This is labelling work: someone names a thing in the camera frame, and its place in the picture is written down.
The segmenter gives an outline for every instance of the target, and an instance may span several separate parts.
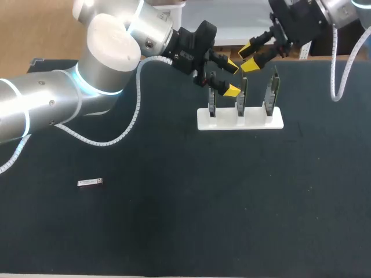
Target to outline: robotic arm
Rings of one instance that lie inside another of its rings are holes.
[[[255,54],[242,64],[245,72],[260,70],[277,55],[287,57],[292,46],[301,47],[318,37],[329,25],[342,28],[360,19],[366,28],[371,25],[370,0],[299,0],[287,5],[285,0],[269,0],[272,8],[270,19],[273,23],[269,31],[252,38],[239,55],[247,58],[275,38],[268,51]]]
[[[75,0],[72,13],[88,29],[85,51],[76,66],[0,79],[0,142],[77,116],[108,112],[141,54],[173,59],[172,65],[181,72],[197,72],[194,83],[209,85],[224,96],[240,92],[205,71],[208,61],[231,73],[238,70],[213,51],[217,30],[207,21],[194,33],[175,31],[167,15],[143,0]]]
[[[109,14],[117,18],[140,46],[146,57],[161,55],[173,60],[173,66],[185,73],[197,72],[194,83],[209,85],[222,96],[236,97],[239,89],[227,82],[215,80],[205,72],[209,61],[234,74],[239,68],[225,55],[213,51],[217,28],[204,21],[191,33],[184,28],[173,30],[172,20],[159,13],[144,0],[76,0],[74,17],[85,26],[97,14]]]

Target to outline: silver metal cylinder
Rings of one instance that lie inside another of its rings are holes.
[[[116,71],[102,64],[92,55],[88,47],[79,60],[78,72],[88,84],[109,93],[122,90],[133,75],[133,71]]]
[[[119,18],[128,29],[139,3],[140,0],[75,0],[74,10],[77,8],[79,13],[74,16],[88,27],[94,17],[105,13]]]
[[[100,115],[111,110],[121,95],[122,90],[116,93],[106,94],[103,91],[101,92],[100,90],[93,88],[79,75],[78,65],[79,64],[64,71],[69,76],[72,76],[73,81],[78,88],[79,103],[74,117]]]
[[[353,0],[362,26],[367,29],[371,26],[371,0]]]
[[[358,15],[350,0],[320,0],[326,9],[328,17],[337,29],[342,28],[354,20]]]
[[[173,34],[172,19],[144,0],[75,0],[74,16],[86,27],[102,13],[118,18],[147,57],[162,54]]]
[[[139,44],[142,55],[149,57],[163,53],[173,34],[172,27],[169,16],[144,3],[128,31]]]
[[[0,142],[31,134],[73,116],[78,95],[62,72],[0,80]]]

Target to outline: white joint cap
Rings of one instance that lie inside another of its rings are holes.
[[[88,48],[99,62],[121,72],[135,70],[141,58],[138,43],[125,26],[109,14],[98,14],[90,23]]]
[[[74,7],[72,9],[72,15],[74,16],[75,20],[79,20],[80,13],[84,3],[85,0],[75,0]]]

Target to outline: black mat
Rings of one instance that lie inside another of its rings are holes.
[[[354,65],[339,103],[329,63],[277,67],[281,131],[198,131],[207,91],[150,64],[137,125],[118,145],[57,128],[31,136],[0,177],[0,273],[371,276],[371,65]],[[250,106],[270,75],[250,75]],[[111,140],[134,100],[133,79],[112,112],[69,126]],[[0,161],[15,147],[1,145]],[[77,188],[99,177],[104,187]]]

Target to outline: white cable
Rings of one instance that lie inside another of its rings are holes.
[[[96,141],[92,141],[92,140],[89,140],[87,138],[85,138],[84,136],[74,132],[73,130],[69,129],[67,126],[64,126],[64,125],[56,125],[56,127],[64,130],[65,132],[67,132],[68,134],[74,136],[75,138],[83,141],[84,143],[87,143],[89,145],[93,145],[93,146],[97,146],[97,147],[106,147],[106,146],[111,146],[111,145],[114,145],[118,142],[120,142],[126,135],[128,135],[128,133],[131,131],[131,129],[133,128],[136,120],[137,120],[137,117],[138,117],[138,114],[139,114],[139,110],[140,110],[140,99],[141,99],[141,90],[140,90],[140,74],[141,74],[141,69],[143,68],[143,66],[147,63],[147,62],[150,62],[150,61],[161,61],[161,62],[164,62],[164,63],[167,63],[169,65],[171,65],[173,63],[173,61],[169,58],[165,58],[165,57],[162,57],[162,56],[154,56],[154,57],[149,57],[149,58],[146,58],[144,59],[138,66],[138,69],[137,69],[137,104],[136,104],[136,108],[135,108],[135,111],[134,111],[134,115],[133,115],[133,118],[132,118],[132,121],[130,122],[129,126],[126,128],[126,130],[119,136],[117,137],[116,139],[113,139],[109,142],[96,142]]]
[[[331,78],[330,78],[330,87],[331,87],[331,99],[333,101],[339,101],[343,97],[345,86],[349,77],[350,70],[352,68],[353,62],[361,49],[362,45],[366,42],[368,37],[371,35],[371,27],[369,27],[365,33],[360,37],[358,42],[355,44],[352,53],[349,56],[347,64],[345,65],[345,70],[343,77],[341,79],[339,91],[336,95],[335,93],[335,69],[336,69],[336,55],[337,55],[337,30],[333,27],[333,48],[332,48],[332,60],[331,60]]]
[[[134,126],[134,124],[137,120],[139,110],[140,110],[140,100],[141,100],[140,74],[141,74],[141,70],[142,70],[143,66],[150,61],[160,61],[160,62],[167,63],[169,65],[171,65],[173,63],[173,61],[169,58],[165,58],[165,57],[162,57],[162,56],[154,56],[154,57],[149,57],[149,58],[144,59],[138,65],[137,75],[136,75],[137,103],[136,103],[135,112],[134,112],[132,121],[130,122],[129,126],[126,128],[126,130],[119,137],[117,137],[116,139],[114,139],[112,141],[109,141],[109,142],[95,142],[95,141],[92,141],[92,140],[89,140],[89,139],[85,138],[84,136],[81,136],[80,134],[78,134],[78,133],[74,132],[73,130],[69,129],[67,126],[64,126],[64,125],[55,125],[55,126],[64,130],[68,134],[74,136],[75,138],[77,138],[77,139],[79,139],[79,140],[81,140],[81,141],[83,141],[83,142],[85,142],[89,145],[94,145],[94,146],[97,146],[97,147],[106,147],[106,146],[110,146],[110,145],[113,145],[113,144],[116,144],[116,143],[120,142],[131,131],[131,129],[133,128],[133,126]],[[0,174],[4,173],[6,170],[8,170],[10,167],[13,166],[13,164],[16,162],[19,155],[21,154],[21,152],[22,152],[26,142],[30,138],[30,136],[31,135],[29,134],[29,135],[25,136],[24,138],[22,138],[22,140],[20,141],[18,147],[16,148],[13,156],[9,159],[8,162],[6,162],[3,166],[0,167]]]
[[[8,170],[10,167],[13,166],[13,164],[18,159],[19,155],[21,154],[25,144],[27,143],[28,139],[30,139],[30,137],[31,137],[31,135],[29,134],[29,135],[22,138],[22,140],[19,142],[18,147],[14,151],[14,154],[9,159],[9,161],[6,162],[3,166],[0,167],[0,174],[4,173],[6,170]]]

